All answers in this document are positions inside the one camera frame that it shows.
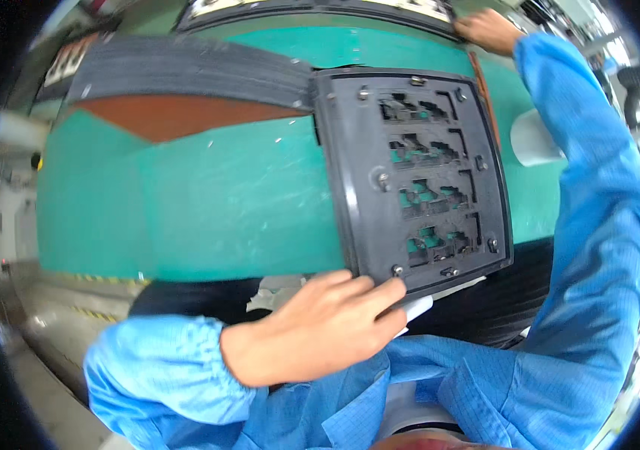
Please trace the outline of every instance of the hand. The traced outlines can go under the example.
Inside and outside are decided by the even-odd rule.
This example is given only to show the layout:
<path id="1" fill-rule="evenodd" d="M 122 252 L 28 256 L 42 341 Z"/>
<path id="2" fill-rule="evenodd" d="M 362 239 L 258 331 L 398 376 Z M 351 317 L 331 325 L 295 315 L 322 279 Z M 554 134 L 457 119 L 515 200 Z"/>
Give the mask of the hand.
<path id="1" fill-rule="evenodd" d="M 456 20 L 455 31 L 488 52 L 510 57 L 515 42 L 525 35 L 502 14 L 489 8 Z"/>
<path id="2" fill-rule="evenodd" d="M 249 387 L 338 372 L 377 354 L 405 327 L 402 308 L 378 318 L 404 296 L 399 278 L 378 287 L 369 276 L 352 279 L 348 270 L 311 279 L 265 319 L 225 328 L 220 335 L 225 365 Z"/>

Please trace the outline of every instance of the screw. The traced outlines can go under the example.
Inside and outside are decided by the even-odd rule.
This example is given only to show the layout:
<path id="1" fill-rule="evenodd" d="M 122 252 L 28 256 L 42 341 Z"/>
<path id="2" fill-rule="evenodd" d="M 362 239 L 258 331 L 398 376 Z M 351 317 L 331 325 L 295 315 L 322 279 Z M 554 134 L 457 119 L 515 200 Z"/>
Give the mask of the screw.
<path id="1" fill-rule="evenodd" d="M 389 179 L 390 179 L 390 176 L 388 174 L 378 175 L 379 188 L 382 189 L 383 192 L 387 192 L 390 190 L 390 187 L 387 185 L 387 180 Z"/>
<path id="2" fill-rule="evenodd" d="M 369 97 L 369 91 L 367 90 L 367 85 L 363 85 L 357 92 L 357 98 L 360 100 L 367 100 L 367 97 Z"/>
<path id="3" fill-rule="evenodd" d="M 477 163 L 478 171 L 486 171 L 489 167 L 480 155 L 475 157 L 475 162 Z"/>
<path id="4" fill-rule="evenodd" d="M 459 275 L 459 270 L 457 270 L 456 268 L 449 267 L 444 269 L 442 272 L 440 272 L 440 274 L 445 276 L 457 276 Z"/>
<path id="5" fill-rule="evenodd" d="M 424 86 L 424 84 L 427 83 L 427 79 L 426 78 L 420 78 L 419 76 L 413 75 L 410 78 L 410 84 L 412 84 L 413 86 Z"/>
<path id="6" fill-rule="evenodd" d="M 462 88 L 455 89 L 455 96 L 460 102 L 464 102 L 468 99 L 466 95 L 462 94 Z"/>

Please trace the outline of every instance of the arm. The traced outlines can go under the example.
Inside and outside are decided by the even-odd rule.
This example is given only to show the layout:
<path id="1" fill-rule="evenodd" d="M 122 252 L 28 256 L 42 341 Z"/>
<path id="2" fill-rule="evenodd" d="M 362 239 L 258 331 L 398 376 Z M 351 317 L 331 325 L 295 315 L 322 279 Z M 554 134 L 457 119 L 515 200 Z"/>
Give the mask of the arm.
<path id="1" fill-rule="evenodd" d="M 399 279 L 374 287 L 335 271 L 258 322 L 223 329 L 204 317 L 127 319 L 85 356 L 90 409 L 139 448 L 231 446 L 240 427 L 228 424 L 247 420 L 257 388 L 314 380 L 376 354 L 407 323 L 402 309 L 377 316 L 404 295 Z"/>
<path id="2" fill-rule="evenodd" d="M 105 330 L 84 360 L 90 409 L 137 448 L 163 448 L 187 419 L 247 419 L 257 390 L 223 363 L 222 323 L 179 315 L 127 319 Z"/>
<path id="3" fill-rule="evenodd" d="M 560 178 L 550 292 L 523 350 L 608 370 L 621 384 L 640 314 L 637 147 L 570 43 L 525 36 L 492 10 L 460 19 L 456 27 L 491 52 L 514 54 L 569 162 Z"/>

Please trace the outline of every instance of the person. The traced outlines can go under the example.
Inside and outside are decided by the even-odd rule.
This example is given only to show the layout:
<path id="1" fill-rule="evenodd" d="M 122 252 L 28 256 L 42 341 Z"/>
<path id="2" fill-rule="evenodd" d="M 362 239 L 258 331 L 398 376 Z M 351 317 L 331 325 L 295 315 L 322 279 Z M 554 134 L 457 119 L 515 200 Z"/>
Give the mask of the person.
<path id="1" fill-rule="evenodd" d="M 513 56 L 568 164 L 549 295 L 520 349 L 405 327 L 400 279 L 334 271 L 254 322 L 134 315 L 84 361 L 90 408 L 141 449 L 582 449 L 640 315 L 640 155 L 583 57 L 499 13 L 459 19 Z"/>

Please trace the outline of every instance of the blue sleeve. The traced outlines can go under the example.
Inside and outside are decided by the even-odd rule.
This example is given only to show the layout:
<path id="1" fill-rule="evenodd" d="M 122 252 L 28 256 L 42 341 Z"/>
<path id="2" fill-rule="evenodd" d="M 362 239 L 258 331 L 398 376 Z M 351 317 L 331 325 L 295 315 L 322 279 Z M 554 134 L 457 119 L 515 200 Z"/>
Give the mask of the blue sleeve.
<path id="1" fill-rule="evenodd" d="M 523 350 L 608 371 L 619 392 L 640 316 L 640 155 L 574 46 L 531 34 L 515 59 L 569 162 L 549 295 Z"/>
<path id="2" fill-rule="evenodd" d="M 167 448 L 199 424 L 246 420 L 256 390 L 228 372 L 222 328 L 215 319 L 180 315 L 130 318 L 109 327 L 84 360 L 90 409 L 141 449 Z"/>

